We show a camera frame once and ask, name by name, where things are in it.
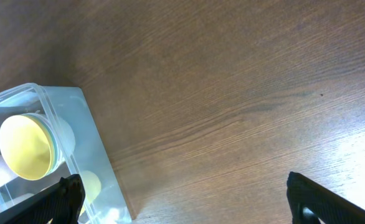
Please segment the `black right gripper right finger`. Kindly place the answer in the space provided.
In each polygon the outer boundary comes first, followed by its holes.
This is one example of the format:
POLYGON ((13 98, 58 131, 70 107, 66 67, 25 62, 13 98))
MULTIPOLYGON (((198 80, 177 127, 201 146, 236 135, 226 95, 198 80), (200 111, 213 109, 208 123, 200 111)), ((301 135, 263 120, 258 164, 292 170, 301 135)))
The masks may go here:
POLYGON ((306 176, 290 172, 287 199, 293 223, 365 223, 365 210, 306 176))

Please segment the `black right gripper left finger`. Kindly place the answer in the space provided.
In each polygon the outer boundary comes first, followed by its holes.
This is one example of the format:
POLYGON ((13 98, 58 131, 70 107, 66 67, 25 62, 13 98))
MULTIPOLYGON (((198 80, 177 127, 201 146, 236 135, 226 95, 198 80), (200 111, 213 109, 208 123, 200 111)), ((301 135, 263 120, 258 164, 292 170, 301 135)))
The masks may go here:
POLYGON ((0 224, 77 224, 85 200, 81 176, 73 174, 0 213, 0 224))

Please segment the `yellow plastic cup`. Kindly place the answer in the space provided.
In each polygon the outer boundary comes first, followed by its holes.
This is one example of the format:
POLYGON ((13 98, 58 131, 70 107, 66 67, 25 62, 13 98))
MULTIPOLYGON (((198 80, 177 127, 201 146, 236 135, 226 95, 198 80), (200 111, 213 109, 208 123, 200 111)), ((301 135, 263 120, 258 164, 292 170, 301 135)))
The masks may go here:
POLYGON ((92 217, 97 215, 94 202, 102 189, 100 179, 96 174, 88 170, 70 172, 67 167, 61 167, 59 170, 56 170, 54 173, 49 175, 49 180, 57 182, 61 177, 66 178, 72 174, 80 175, 85 189, 85 200, 79 214, 78 222, 92 223, 92 217))

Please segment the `white plastic bowl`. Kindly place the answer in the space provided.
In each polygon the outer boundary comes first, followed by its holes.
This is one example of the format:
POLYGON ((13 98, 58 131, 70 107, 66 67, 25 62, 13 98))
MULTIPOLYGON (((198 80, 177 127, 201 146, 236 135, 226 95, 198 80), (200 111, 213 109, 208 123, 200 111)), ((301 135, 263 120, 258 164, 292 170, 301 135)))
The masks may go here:
POLYGON ((68 122, 66 122, 64 119, 59 118, 59 124, 60 124, 60 130, 61 130, 62 136, 65 137, 65 142, 60 143, 60 141, 58 141, 58 144, 59 144, 60 151, 62 152, 63 161, 65 162, 65 159, 67 157, 70 157, 74 152, 75 135, 73 133, 72 128, 68 124, 68 122))

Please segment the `yellow plastic bowl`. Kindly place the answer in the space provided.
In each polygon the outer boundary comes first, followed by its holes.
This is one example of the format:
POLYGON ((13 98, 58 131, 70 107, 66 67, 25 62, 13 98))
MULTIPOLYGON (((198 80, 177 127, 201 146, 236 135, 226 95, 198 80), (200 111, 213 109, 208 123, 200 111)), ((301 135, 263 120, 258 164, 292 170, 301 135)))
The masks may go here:
POLYGON ((55 164, 55 146, 49 130, 29 114, 10 116, 3 121, 0 152, 10 170, 26 180, 45 177, 55 164))

